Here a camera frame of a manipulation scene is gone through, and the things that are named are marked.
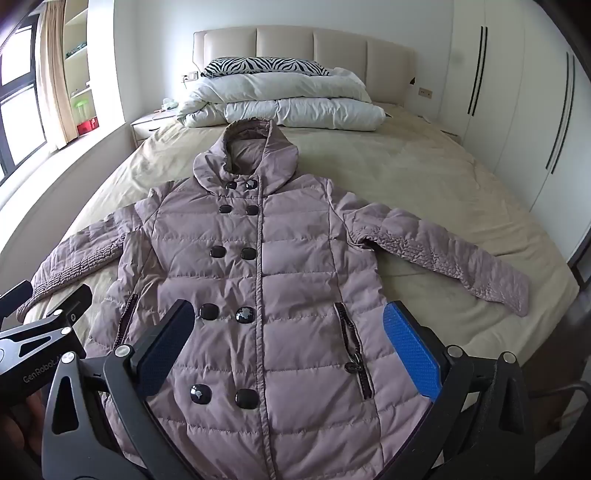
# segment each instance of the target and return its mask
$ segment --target white wall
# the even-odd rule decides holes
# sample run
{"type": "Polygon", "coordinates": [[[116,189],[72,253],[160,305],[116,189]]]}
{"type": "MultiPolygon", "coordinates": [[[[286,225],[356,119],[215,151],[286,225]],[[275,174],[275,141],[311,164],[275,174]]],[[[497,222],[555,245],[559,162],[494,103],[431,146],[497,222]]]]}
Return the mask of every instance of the white wall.
{"type": "Polygon", "coordinates": [[[113,47],[114,12],[115,0],[89,0],[88,2],[86,37],[90,86],[99,125],[109,129],[118,127],[124,122],[113,47]]]}
{"type": "MultiPolygon", "coordinates": [[[[68,168],[29,210],[0,252],[0,292],[33,277],[92,194],[133,152],[129,129],[129,125],[123,124],[103,138],[68,168]]],[[[52,160],[55,158],[49,158],[33,176],[43,175],[43,168],[51,168],[52,160]]],[[[6,203],[7,212],[11,210],[11,201],[18,199],[6,203]]],[[[4,321],[2,329],[16,324],[13,315],[4,321]]]]}
{"type": "Polygon", "coordinates": [[[137,52],[138,0],[89,0],[88,68],[102,127],[130,123],[144,111],[137,52]]]}
{"type": "Polygon", "coordinates": [[[146,110],[183,94],[193,33],[241,25],[303,25],[370,35],[417,52],[407,108],[436,118],[447,74],[453,0],[139,0],[138,60],[146,110]],[[433,91],[431,100],[418,88],[433,91]]]}
{"type": "Polygon", "coordinates": [[[116,0],[113,26],[119,96],[127,123],[147,113],[138,68],[138,0],[116,0]]]}

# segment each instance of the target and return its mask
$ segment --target zebra print pillow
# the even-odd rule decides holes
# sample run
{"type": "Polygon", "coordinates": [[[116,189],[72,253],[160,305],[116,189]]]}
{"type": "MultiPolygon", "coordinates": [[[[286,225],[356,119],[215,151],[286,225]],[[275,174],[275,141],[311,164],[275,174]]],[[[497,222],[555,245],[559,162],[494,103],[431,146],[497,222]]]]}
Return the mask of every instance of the zebra print pillow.
{"type": "Polygon", "coordinates": [[[330,72],[312,60],[280,57],[220,57],[201,72],[202,77],[214,78],[237,73],[295,72],[304,75],[328,76],[330,72]]]}

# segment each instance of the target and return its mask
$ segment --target hand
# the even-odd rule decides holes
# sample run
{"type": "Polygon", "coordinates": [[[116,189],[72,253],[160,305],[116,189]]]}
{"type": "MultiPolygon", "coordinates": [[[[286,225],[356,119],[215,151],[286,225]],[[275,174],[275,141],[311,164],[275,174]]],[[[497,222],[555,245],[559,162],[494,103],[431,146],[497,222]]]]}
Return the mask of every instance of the hand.
{"type": "Polygon", "coordinates": [[[0,418],[0,428],[4,430],[17,448],[25,448],[25,443],[28,442],[31,450],[37,455],[41,455],[41,438],[45,421],[45,407],[41,402],[41,392],[36,392],[28,397],[26,403],[32,418],[28,432],[23,433],[16,422],[8,416],[0,418]]]}

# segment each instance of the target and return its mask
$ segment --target blue gripper pad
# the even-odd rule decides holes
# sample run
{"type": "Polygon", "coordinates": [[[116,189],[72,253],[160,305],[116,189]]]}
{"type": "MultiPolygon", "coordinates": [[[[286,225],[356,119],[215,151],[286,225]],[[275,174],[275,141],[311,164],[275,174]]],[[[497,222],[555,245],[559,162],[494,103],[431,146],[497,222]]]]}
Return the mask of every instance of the blue gripper pad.
{"type": "Polygon", "coordinates": [[[135,391],[141,400],[159,392],[194,326],[193,306],[185,301],[159,332],[138,368],[135,391]]]}
{"type": "Polygon", "coordinates": [[[418,392],[435,401],[441,391],[439,365],[394,302],[384,308],[384,330],[418,392]]]}

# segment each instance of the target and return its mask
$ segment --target window sill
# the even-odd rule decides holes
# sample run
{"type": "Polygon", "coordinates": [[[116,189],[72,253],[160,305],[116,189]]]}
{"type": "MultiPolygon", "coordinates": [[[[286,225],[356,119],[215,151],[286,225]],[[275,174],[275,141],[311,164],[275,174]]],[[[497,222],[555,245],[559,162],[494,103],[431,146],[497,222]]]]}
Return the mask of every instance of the window sill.
{"type": "Polygon", "coordinates": [[[6,179],[0,186],[0,252],[44,193],[90,149],[124,125],[99,127],[53,154],[42,147],[6,179]]]}

